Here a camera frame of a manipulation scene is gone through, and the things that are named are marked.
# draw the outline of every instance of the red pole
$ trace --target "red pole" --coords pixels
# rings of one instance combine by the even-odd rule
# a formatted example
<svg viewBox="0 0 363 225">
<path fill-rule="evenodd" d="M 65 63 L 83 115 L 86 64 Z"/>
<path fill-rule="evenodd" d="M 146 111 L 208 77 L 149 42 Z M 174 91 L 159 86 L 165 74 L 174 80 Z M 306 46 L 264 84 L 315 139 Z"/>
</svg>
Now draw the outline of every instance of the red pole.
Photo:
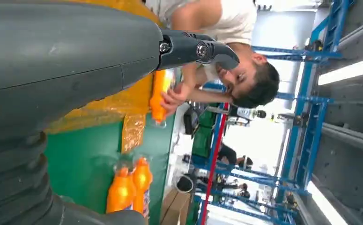
<svg viewBox="0 0 363 225">
<path fill-rule="evenodd" d="M 229 104 L 226 103 L 224 104 L 224 109 L 228 109 Z M 207 203 L 209 201 L 209 196 L 210 193 L 212 192 L 212 183 L 213 183 L 213 174 L 215 172 L 215 168 L 216 168 L 216 161 L 217 161 L 217 156 L 218 156 L 218 152 L 220 149 L 220 144 L 221 144 L 221 138 L 222 138 L 222 133 L 224 131 L 225 128 L 225 122 L 227 121 L 227 117 L 228 115 L 223 114 L 221 121 L 220 121 L 220 127 L 219 127 L 219 133 L 216 139 L 216 145 L 215 145 L 215 151 L 213 152 L 213 159 L 212 159 L 212 164 L 210 166 L 210 174 L 209 174 L 209 182 L 207 184 L 207 190 L 206 190 L 206 199 L 203 203 L 203 214 L 202 214 L 202 218 L 201 218 L 201 223 L 200 225 L 205 225 L 205 221 L 206 221 L 206 213 L 207 213 Z"/>
</svg>

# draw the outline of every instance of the yellow plastic sheet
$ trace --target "yellow plastic sheet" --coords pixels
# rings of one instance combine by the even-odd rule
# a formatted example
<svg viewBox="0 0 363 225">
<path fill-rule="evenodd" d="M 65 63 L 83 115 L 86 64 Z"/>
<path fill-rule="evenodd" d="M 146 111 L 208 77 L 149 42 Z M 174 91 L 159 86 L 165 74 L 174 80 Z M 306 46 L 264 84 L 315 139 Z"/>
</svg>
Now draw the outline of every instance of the yellow plastic sheet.
<svg viewBox="0 0 363 225">
<path fill-rule="evenodd" d="M 151 19 L 161 26 L 159 18 L 152 13 L 141 0 L 70 0 L 116 8 Z M 94 101 L 83 108 L 72 110 L 64 118 L 54 122 L 47 129 L 48 133 L 66 132 L 106 123 L 121 121 L 125 115 L 122 134 L 122 151 L 128 151 L 141 144 L 145 125 L 145 115 L 149 111 L 149 99 L 152 91 L 152 74 L 139 80 L 127 90 Z"/>
<path fill-rule="evenodd" d="M 122 153 L 131 151 L 143 142 L 145 115 L 127 114 L 123 120 Z"/>
</svg>

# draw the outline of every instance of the white t-shirt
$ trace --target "white t-shirt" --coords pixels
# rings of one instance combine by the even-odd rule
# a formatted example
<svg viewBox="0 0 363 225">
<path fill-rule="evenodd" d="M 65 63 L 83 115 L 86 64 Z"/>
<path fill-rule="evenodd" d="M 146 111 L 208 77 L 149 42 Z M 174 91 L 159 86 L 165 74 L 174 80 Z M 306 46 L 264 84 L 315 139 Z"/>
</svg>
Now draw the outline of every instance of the white t-shirt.
<svg viewBox="0 0 363 225">
<path fill-rule="evenodd" d="M 163 0 L 159 17 L 168 21 L 178 7 L 194 0 Z M 222 15 L 213 26 L 205 28 L 204 33 L 224 44 L 238 42 L 251 45 L 257 9 L 253 0 L 221 0 Z M 205 65 L 209 81 L 218 79 L 214 65 Z"/>
</svg>

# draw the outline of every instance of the green work surface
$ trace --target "green work surface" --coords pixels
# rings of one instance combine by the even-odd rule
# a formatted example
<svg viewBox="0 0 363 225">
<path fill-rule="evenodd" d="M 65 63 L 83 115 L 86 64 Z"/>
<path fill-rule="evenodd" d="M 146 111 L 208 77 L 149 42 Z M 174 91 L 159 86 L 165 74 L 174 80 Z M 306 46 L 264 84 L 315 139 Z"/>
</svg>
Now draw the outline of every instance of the green work surface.
<svg viewBox="0 0 363 225">
<path fill-rule="evenodd" d="M 152 157 L 154 181 L 150 188 L 150 224 L 157 225 L 169 159 L 174 117 L 165 129 L 149 125 L 147 116 L 142 146 L 134 149 Z M 113 179 L 113 166 L 120 152 L 123 123 L 113 123 L 49 136 L 46 156 L 52 188 L 99 213 L 105 212 L 107 192 Z"/>
</svg>

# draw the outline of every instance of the orange plastic bottle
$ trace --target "orange plastic bottle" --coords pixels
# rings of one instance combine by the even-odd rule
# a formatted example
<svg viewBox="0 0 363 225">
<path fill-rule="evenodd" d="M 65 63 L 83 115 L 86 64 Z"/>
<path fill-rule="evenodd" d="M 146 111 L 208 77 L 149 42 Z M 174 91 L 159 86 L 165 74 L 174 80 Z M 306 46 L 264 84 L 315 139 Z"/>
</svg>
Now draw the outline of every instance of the orange plastic bottle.
<svg viewBox="0 0 363 225">
<path fill-rule="evenodd" d="M 152 183 L 152 173 L 149 170 L 149 163 L 144 157 L 139 158 L 133 173 L 133 182 L 137 189 L 136 198 L 133 201 L 133 210 L 148 216 L 149 186 Z"/>
<path fill-rule="evenodd" d="M 154 74 L 154 89 L 149 106 L 152 109 L 152 118 L 156 125 L 161 125 L 165 121 L 166 110 L 160 105 L 163 100 L 161 92 L 167 92 L 174 83 L 174 74 L 170 70 L 156 71 Z"/>
<path fill-rule="evenodd" d="M 133 177 L 127 167 L 116 172 L 107 196 L 106 212 L 133 209 L 133 200 L 136 197 L 136 187 Z"/>
</svg>

